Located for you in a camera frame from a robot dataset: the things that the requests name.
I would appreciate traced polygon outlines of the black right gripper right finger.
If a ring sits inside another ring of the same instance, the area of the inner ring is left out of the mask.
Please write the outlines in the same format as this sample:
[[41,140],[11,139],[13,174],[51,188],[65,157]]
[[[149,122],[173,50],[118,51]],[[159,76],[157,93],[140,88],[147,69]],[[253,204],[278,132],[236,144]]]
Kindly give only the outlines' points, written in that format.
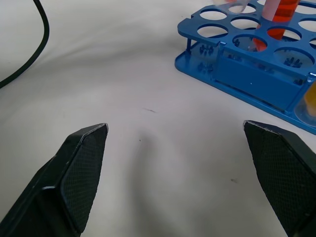
[[288,237],[316,237],[316,153],[295,133],[243,124],[263,192]]

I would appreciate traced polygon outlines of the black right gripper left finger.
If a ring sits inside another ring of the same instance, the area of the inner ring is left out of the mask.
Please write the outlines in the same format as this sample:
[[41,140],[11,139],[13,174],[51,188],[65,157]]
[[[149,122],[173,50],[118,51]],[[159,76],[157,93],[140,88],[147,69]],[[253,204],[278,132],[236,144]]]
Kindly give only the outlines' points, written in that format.
[[108,125],[70,134],[0,222],[0,237],[80,237],[97,193]]

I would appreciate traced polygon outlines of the yellow liquid test tube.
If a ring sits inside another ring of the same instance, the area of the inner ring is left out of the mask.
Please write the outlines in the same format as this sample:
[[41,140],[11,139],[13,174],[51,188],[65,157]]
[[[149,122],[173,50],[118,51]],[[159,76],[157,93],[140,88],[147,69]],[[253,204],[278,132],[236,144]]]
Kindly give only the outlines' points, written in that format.
[[316,79],[300,89],[294,114],[302,123],[316,127]]

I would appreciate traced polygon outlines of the blue test tube rack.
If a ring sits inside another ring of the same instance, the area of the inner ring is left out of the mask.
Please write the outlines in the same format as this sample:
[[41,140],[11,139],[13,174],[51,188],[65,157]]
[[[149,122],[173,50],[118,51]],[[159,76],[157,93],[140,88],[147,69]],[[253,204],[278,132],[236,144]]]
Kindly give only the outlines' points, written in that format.
[[301,26],[316,23],[316,3],[300,5],[315,13],[283,23],[261,17],[264,0],[250,0],[249,13],[205,6],[178,24],[187,47],[176,69],[316,135],[304,103],[316,83],[316,32]]

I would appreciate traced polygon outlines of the orange liquid test tube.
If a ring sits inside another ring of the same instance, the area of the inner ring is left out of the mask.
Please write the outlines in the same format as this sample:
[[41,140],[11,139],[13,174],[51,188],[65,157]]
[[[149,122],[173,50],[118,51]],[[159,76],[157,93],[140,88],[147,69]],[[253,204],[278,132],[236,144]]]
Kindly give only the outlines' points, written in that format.
[[[299,4],[300,0],[280,0],[276,6],[273,22],[289,22]],[[285,33],[284,28],[274,28],[268,31],[268,35],[276,40],[281,40]]]

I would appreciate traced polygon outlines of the pink liquid test tube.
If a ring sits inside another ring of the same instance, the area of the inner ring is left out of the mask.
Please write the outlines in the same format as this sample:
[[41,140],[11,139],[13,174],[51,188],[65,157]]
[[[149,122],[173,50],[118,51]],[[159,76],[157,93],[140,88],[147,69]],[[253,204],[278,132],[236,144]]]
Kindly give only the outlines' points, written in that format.
[[[274,21],[274,17],[277,12],[277,8],[280,4],[281,0],[266,0],[264,4],[264,8],[262,11],[262,17],[269,21]],[[254,38],[253,39],[254,45],[256,47],[256,51],[263,51],[266,49],[266,45],[261,40]]]

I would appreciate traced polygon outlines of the clear empty test tube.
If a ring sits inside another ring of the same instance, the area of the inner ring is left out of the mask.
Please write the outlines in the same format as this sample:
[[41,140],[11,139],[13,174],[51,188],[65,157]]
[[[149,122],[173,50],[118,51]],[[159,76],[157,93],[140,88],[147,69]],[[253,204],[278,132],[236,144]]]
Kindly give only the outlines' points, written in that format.
[[242,13],[249,2],[250,0],[213,0],[217,8],[234,14]]

